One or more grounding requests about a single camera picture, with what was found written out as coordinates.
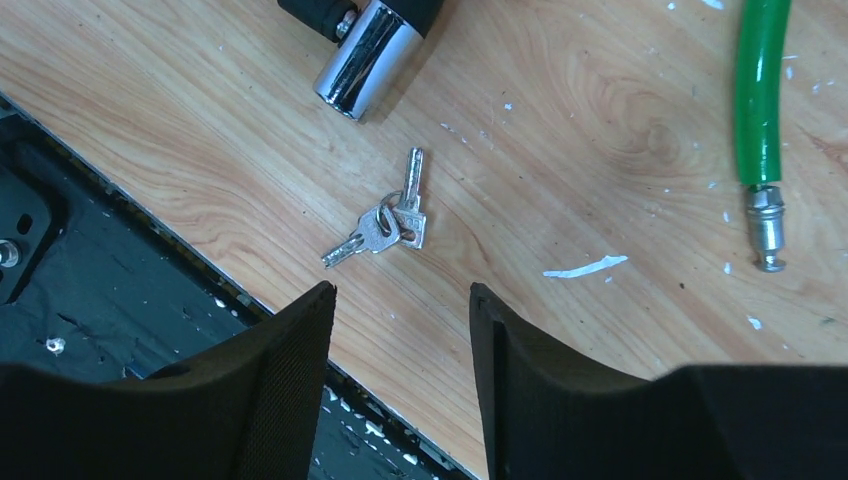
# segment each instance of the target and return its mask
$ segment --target black metal plate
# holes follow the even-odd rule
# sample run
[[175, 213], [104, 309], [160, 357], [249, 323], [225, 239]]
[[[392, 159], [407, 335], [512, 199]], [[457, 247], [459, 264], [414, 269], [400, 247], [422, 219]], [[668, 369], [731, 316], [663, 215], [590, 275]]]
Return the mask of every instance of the black metal plate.
[[0, 166], [0, 238], [15, 242], [21, 250], [20, 263], [0, 268], [0, 304], [11, 303], [32, 274], [53, 216], [36, 190], [10, 170]]

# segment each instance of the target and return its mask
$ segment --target key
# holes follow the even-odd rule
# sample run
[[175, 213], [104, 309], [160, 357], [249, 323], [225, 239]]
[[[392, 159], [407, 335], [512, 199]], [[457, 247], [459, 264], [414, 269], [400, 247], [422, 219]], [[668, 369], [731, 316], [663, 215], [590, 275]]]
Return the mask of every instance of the key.
[[400, 201], [392, 208], [392, 213], [403, 230], [401, 244], [416, 250], [424, 248], [424, 235], [427, 232], [427, 215], [421, 212], [419, 194], [423, 169], [424, 150], [415, 147], [409, 151]]
[[[380, 226], [377, 213], [385, 219], [385, 232]], [[371, 250], [380, 253], [400, 241], [400, 225], [392, 215], [391, 209], [383, 204], [368, 210], [359, 217], [359, 226], [350, 234], [350, 238], [327, 252], [322, 258], [326, 268], [333, 268], [348, 258]]]

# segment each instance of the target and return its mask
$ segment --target black rubber cap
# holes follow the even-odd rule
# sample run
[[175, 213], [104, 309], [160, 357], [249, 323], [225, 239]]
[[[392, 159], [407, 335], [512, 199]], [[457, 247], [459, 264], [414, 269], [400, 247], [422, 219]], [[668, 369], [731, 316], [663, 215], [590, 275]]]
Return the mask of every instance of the black rubber cap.
[[382, 0], [404, 18], [422, 37], [426, 37], [436, 22], [444, 0]]
[[336, 26], [347, 12], [357, 11], [356, 4], [351, 0], [277, 0], [277, 4], [334, 43], [339, 41]]

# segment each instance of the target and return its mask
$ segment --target wooden table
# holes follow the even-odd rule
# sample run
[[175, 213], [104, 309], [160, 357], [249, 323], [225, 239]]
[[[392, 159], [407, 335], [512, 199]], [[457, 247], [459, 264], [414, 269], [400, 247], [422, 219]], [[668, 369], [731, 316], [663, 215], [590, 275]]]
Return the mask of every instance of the wooden table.
[[[357, 125], [311, 92], [333, 46], [271, 0], [7, 1], [0, 90], [269, 307], [336, 283], [333, 360], [483, 475], [472, 281], [644, 377], [848, 360], [848, 6], [792, 11], [789, 268], [765, 275], [731, 143], [740, 4], [449, 0]], [[324, 271], [413, 145], [426, 249]], [[542, 276], [608, 254], [630, 259]]]

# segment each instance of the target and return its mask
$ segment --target green hose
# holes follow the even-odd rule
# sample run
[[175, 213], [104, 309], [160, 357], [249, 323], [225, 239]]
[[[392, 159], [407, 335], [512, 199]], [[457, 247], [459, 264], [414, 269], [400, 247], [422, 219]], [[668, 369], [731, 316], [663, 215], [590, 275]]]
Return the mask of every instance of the green hose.
[[736, 162], [743, 185], [781, 179], [780, 76], [791, 0], [748, 0], [736, 67]]

